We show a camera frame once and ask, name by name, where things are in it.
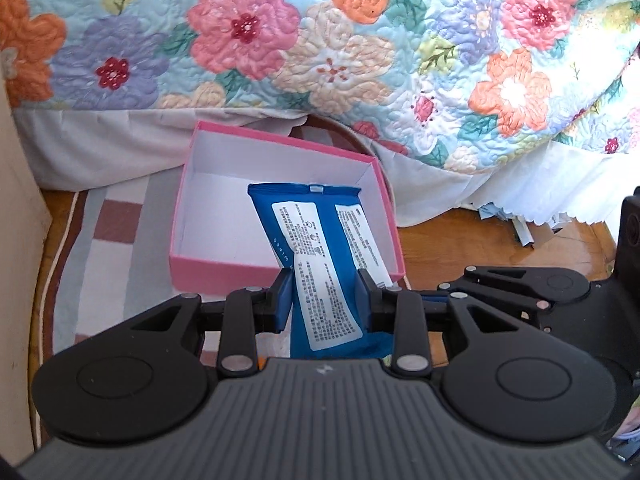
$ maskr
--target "white bed skirt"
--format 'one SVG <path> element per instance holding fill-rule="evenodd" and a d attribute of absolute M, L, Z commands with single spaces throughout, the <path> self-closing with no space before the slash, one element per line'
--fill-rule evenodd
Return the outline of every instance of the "white bed skirt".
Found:
<path fill-rule="evenodd" d="M 183 164 L 196 120 L 248 125 L 287 135 L 306 115 L 263 108 L 133 111 L 14 110 L 40 187 L 83 190 Z M 427 166 L 367 137 L 396 202 L 398 226 L 418 224 L 465 203 L 493 202 L 542 224 L 556 213 L 605 220 L 640 185 L 640 155 L 601 155 L 550 142 L 499 170 L 461 174 Z"/>

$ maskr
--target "white logo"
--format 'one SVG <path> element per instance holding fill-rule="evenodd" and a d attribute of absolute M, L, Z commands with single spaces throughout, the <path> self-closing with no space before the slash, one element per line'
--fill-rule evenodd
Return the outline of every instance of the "white logo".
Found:
<path fill-rule="evenodd" d="M 316 372 L 322 375 L 330 374 L 333 371 L 334 371 L 334 368 L 332 366 L 329 366 L 328 364 L 324 364 L 316 368 Z"/>

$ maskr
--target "wet wipes packet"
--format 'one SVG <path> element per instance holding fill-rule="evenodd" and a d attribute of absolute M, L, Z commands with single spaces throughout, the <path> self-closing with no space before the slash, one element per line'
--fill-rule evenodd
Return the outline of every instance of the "wet wipes packet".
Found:
<path fill-rule="evenodd" d="M 357 187 L 250 184 L 248 193 L 283 267 L 295 275 L 292 358 L 383 358 L 392 336 L 367 333 L 356 309 L 357 269 L 391 279 Z"/>

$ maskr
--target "floral quilt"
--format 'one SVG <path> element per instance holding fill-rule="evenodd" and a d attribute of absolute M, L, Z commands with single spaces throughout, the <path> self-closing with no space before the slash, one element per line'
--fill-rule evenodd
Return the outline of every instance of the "floral quilt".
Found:
<path fill-rule="evenodd" d="M 306 110 L 478 173 L 639 149 L 639 23 L 640 0 L 0 0 L 0 65 L 34 113 Z"/>

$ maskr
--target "silver screw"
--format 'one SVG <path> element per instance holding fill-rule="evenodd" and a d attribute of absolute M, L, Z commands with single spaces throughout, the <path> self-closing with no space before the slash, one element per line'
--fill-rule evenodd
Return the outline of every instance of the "silver screw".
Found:
<path fill-rule="evenodd" d="M 419 372 L 429 366 L 429 360 L 421 355 L 407 354 L 400 356 L 396 364 L 405 372 Z"/>
<path fill-rule="evenodd" d="M 254 362 L 246 355 L 228 355 L 222 359 L 222 367 L 229 372 L 244 372 L 254 365 Z"/>

